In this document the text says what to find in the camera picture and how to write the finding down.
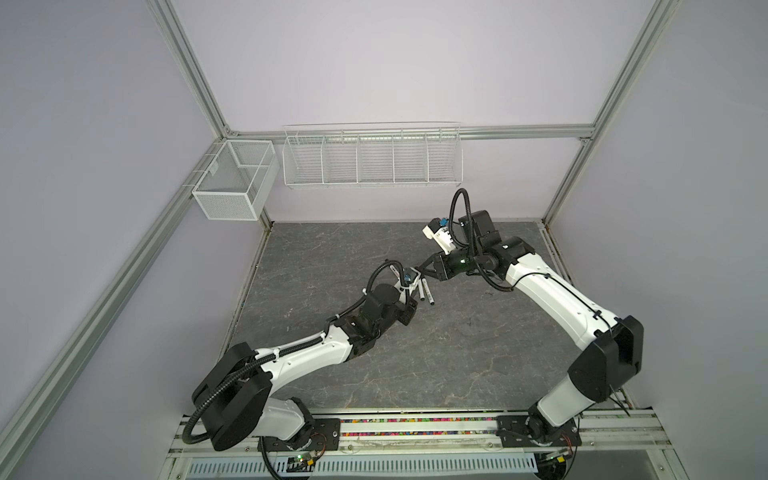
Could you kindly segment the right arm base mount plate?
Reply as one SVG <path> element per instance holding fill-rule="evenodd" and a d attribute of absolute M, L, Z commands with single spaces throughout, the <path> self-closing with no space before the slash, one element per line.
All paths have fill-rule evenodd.
<path fill-rule="evenodd" d="M 536 415 L 500 415 L 496 435 L 504 448 L 578 447 L 582 445 L 573 419 L 553 427 Z"/>

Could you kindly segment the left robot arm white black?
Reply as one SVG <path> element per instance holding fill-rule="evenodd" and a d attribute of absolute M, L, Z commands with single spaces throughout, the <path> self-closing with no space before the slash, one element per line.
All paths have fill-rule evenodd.
<path fill-rule="evenodd" d="M 194 390 L 195 410 L 182 441 L 209 441 L 223 451 L 255 434 L 292 450 L 309 445 L 319 427 L 308 407 L 296 397 L 280 400 L 274 393 L 364 355 L 394 324 L 409 324 L 418 308 L 412 292 L 399 284 L 378 284 L 317 334 L 271 348 L 253 349 L 246 342 L 230 347 Z"/>

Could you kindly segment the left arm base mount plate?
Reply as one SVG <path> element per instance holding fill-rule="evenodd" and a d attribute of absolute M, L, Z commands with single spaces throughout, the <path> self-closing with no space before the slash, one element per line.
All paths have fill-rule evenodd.
<path fill-rule="evenodd" d="M 336 451 L 340 440 L 340 418 L 315 418 L 288 440 L 267 436 L 264 441 L 259 441 L 258 449 L 266 452 Z"/>

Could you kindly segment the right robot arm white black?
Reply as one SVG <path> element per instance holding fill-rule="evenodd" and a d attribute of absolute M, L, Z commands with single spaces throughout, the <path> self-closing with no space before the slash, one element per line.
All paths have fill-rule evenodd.
<path fill-rule="evenodd" d="M 422 230 L 439 252 L 419 272 L 440 281 L 480 276 L 501 292 L 519 291 L 546 312 L 579 349 L 565 377 L 529 409 L 516 433 L 548 445 L 575 426 L 575 417 L 606 401 L 642 369 L 644 327 L 602 308 L 555 272 L 519 237 L 502 239 L 485 210 L 459 220 L 434 218 Z"/>

